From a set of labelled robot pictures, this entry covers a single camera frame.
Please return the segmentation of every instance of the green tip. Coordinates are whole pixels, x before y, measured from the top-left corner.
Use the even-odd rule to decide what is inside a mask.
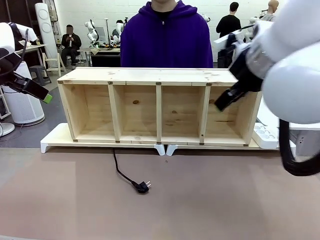
[[[47,94],[45,96],[45,98],[43,99],[43,101],[46,103],[46,104],[49,104],[52,100],[52,96],[50,94]]]

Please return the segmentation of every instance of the chair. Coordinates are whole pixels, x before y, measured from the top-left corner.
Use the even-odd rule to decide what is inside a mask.
[[[36,80],[40,83],[41,86],[46,85],[47,82],[51,83],[51,79],[48,76],[47,70],[45,66],[31,66],[29,67],[30,74],[36,74]]]

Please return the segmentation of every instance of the white wall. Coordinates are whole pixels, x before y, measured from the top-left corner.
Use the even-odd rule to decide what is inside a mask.
[[[249,18],[259,16],[261,10],[268,8],[269,0],[235,0],[239,3],[236,16],[241,21],[241,26],[249,23]],[[287,0],[279,0],[280,8]],[[66,32],[66,25],[71,24],[74,32],[79,35],[82,47],[89,46],[88,30],[84,23],[92,19],[96,26],[106,26],[104,18],[108,18],[109,33],[116,27],[117,20],[129,19],[134,16],[147,0],[54,0],[62,33]],[[198,8],[198,13],[206,14],[211,18],[208,23],[211,42],[219,38],[216,26],[219,20],[229,13],[229,5],[233,0],[184,0],[185,4]],[[217,53],[214,49],[214,61]]]

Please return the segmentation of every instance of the black shirt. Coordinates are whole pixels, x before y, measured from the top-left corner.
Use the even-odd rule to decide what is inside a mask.
[[[216,32],[220,33],[220,38],[239,29],[241,29],[240,20],[234,15],[224,16],[216,26]]]
[[[155,11],[155,10],[153,11],[161,19],[161,21],[167,20],[168,16],[172,13],[172,11],[165,11],[165,12]]]

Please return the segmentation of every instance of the power cord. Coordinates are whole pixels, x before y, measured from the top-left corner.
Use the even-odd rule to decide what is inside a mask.
[[[117,156],[116,156],[116,151],[114,148],[112,148],[112,152],[113,152],[113,157],[114,157],[114,162],[115,162],[115,168],[116,171],[122,176],[124,177],[127,181],[129,181],[133,187],[135,188],[135,190],[139,193],[139,194],[146,194],[147,192],[149,192],[149,187],[151,186],[151,182],[148,181],[147,183],[145,183],[144,181],[141,182],[140,184],[136,183],[135,181],[132,181],[129,177],[127,177],[126,175],[124,175],[118,167],[118,161],[117,161]]]

